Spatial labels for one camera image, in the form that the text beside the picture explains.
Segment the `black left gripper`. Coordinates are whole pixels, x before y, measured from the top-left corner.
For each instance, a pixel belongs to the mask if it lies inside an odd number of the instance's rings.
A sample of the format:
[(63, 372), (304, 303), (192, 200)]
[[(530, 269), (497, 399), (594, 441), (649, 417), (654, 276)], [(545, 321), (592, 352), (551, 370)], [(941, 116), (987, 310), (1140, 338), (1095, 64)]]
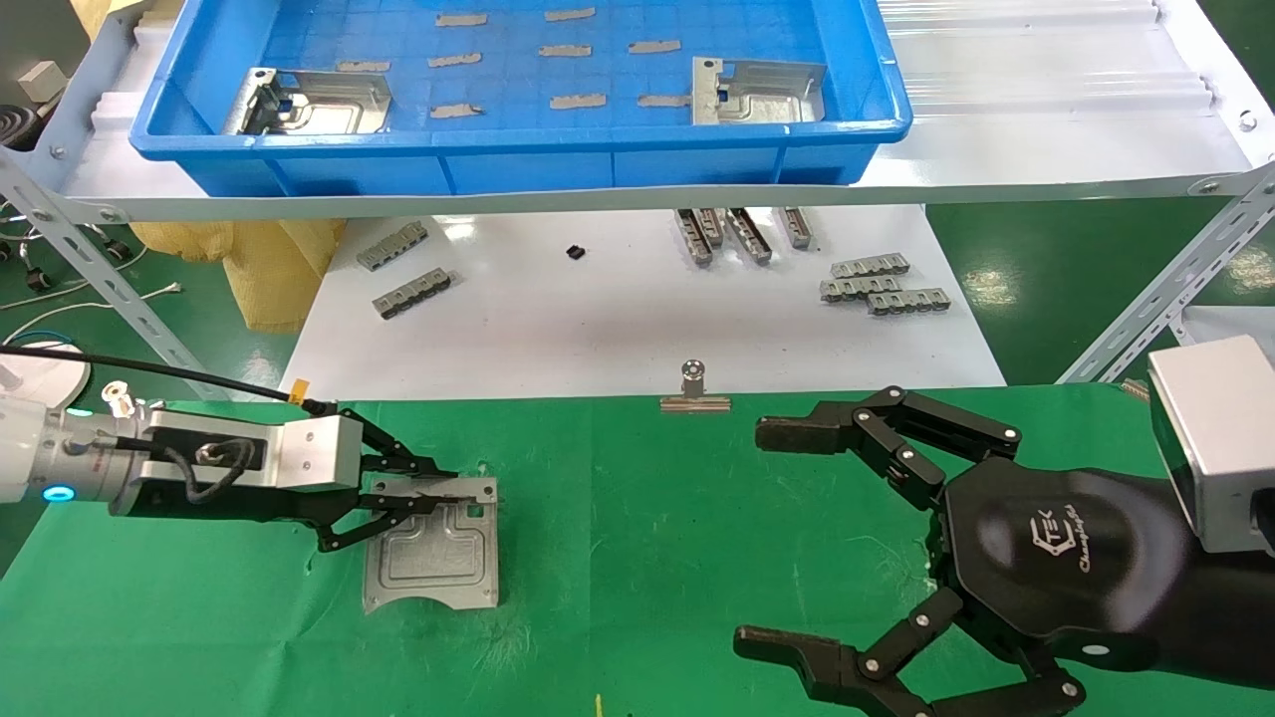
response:
[[(409, 478), (456, 478), (459, 472), (442, 469), (433, 458), (418, 455), (390, 432), (351, 408), (338, 415), (353, 418), (363, 429), (363, 447), (374, 453), (360, 459), (361, 472), (397, 475)], [(140, 486), (130, 489), (110, 503), (110, 514), (122, 518), (247, 521), (256, 523), (296, 522), (316, 527), (316, 549), (320, 554), (386, 535), (405, 526), (413, 515), (428, 515), (437, 506), (456, 504), (455, 496), (360, 494), (357, 489), (317, 492), (296, 492), (273, 487), (231, 486), (204, 503), (187, 501), (184, 486)], [(337, 532), (337, 523), (354, 510), (377, 514), (363, 526)]]

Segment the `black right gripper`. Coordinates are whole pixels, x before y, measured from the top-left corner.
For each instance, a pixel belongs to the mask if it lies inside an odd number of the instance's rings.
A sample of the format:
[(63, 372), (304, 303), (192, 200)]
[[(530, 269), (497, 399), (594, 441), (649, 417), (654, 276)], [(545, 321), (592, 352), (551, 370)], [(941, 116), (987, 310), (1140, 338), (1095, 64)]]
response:
[[(918, 510), (938, 510), (943, 491), (952, 580), (991, 626), (991, 644), (1039, 644), (1125, 672), (1162, 662), (1167, 640), (1156, 619), (1193, 558), (1193, 537), (1165, 481), (1029, 469), (1011, 462), (1021, 441), (1016, 427), (901, 387), (861, 402), (819, 402), (807, 416), (764, 416), (754, 436), (762, 452), (856, 454)], [(915, 441), (980, 464), (943, 489), (943, 471)], [(870, 649), (741, 625), (734, 652), (790, 667), (810, 699), (866, 716), (1066, 716), (1088, 699), (1052, 654), (1017, 649), (1021, 683), (924, 702), (901, 681), (901, 669), (963, 609), (961, 595), (938, 589)]]

